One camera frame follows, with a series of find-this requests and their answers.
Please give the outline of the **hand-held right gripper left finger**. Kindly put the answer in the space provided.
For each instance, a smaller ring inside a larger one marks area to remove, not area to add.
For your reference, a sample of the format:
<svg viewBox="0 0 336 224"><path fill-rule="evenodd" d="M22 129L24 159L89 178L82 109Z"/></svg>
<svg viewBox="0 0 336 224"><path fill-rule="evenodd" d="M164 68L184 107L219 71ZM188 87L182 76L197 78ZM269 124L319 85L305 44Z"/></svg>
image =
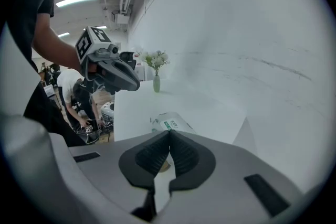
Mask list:
<svg viewBox="0 0 336 224"><path fill-rule="evenodd" d="M147 191L142 206L132 214L147 222L156 216L154 179L170 152L170 132L163 131L125 151L119 158L119 168L133 186Z"/></svg>

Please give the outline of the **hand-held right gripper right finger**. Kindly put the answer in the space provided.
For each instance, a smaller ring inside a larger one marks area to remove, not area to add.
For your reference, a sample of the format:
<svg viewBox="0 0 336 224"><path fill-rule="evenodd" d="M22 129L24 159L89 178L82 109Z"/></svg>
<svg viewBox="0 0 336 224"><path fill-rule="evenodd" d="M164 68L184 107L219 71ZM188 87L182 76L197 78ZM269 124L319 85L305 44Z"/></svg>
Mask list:
<svg viewBox="0 0 336 224"><path fill-rule="evenodd" d="M216 167L215 156L207 147L177 131L170 131L170 155L175 167L170 192L198 188Z"/></svg>

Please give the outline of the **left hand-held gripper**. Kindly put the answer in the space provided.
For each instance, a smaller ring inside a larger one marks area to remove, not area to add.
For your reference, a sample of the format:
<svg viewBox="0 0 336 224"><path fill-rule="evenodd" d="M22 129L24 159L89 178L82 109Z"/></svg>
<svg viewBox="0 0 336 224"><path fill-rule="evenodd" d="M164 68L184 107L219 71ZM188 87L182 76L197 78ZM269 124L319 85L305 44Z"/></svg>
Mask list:
<svg viewBox="0 0 336 224"><path fill-rule="evenodd" d="M90 93L105 90L115 94L120 90L136 91L140 80L126 62L120 60L119 48L103 29L88 26L75 45L84 77L84 88Z"/></svg>

